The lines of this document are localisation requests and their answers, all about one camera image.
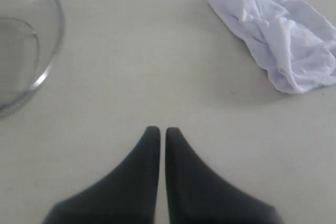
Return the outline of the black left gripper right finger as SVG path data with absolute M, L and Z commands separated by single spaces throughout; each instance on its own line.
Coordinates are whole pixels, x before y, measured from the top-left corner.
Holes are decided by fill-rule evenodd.
M 166 130 L 165 179 L 170 223 L 283 223 L 275 207 L 207 166 L 177 127 Z

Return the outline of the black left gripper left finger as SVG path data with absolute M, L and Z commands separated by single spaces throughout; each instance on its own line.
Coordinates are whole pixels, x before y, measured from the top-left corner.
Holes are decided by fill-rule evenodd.
M 160 130 L 148 126 L 112 172 L 57 203 L 44 223 L 154 223 L 160 152 Z

